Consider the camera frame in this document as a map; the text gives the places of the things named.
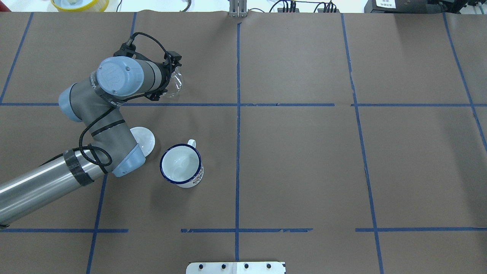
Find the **white enamel mug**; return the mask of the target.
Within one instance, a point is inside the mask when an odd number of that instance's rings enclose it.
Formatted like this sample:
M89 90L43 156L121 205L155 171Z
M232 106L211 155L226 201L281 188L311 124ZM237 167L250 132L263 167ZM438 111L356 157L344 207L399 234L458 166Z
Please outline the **white enamel mug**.
M160 159L160 172L163 178L181 188L198 185L205 173L202 158L196 149L196 140L169 147Z

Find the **brown paper table cover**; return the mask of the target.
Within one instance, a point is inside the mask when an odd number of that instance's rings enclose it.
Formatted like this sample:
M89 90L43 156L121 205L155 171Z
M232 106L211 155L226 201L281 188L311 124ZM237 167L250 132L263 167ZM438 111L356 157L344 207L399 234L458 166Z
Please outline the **brown paper table cover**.
M486 273L486 16L2 13L1 93L22 60L78 77L132 32L179 52L174 98L121 107L158 160L196 140L201 182L107 176L82 231L1 232L2 274Z

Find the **white mug lid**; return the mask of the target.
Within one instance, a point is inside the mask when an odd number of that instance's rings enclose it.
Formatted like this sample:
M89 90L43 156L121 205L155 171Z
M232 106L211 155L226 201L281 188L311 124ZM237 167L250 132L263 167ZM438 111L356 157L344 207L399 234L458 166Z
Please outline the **white mug lid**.
M136 142L139 144L145 157L149 156L155 147L155 136L151 130L146 127L132 127L130 129Z

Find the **black computer box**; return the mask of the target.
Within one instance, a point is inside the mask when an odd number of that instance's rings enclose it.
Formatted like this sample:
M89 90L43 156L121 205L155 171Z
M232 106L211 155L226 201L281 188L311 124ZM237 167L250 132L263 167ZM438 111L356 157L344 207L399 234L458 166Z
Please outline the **black computer box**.
M368 0L364 13L437 14L448 10L440 0Z

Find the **yellow tape roll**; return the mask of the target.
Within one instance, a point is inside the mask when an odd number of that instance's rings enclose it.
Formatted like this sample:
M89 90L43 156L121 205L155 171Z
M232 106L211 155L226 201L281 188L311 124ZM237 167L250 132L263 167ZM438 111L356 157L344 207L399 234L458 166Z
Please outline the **yellow tape roll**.
M51 0L59 12L104 12L109 0Z

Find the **aluminium frame post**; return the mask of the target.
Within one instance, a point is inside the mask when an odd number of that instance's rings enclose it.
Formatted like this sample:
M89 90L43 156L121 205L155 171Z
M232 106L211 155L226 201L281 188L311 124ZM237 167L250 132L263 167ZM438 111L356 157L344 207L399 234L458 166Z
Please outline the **aluminium frame post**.
M229 16L231 18L245 18L248 15L247 0L229 0Z

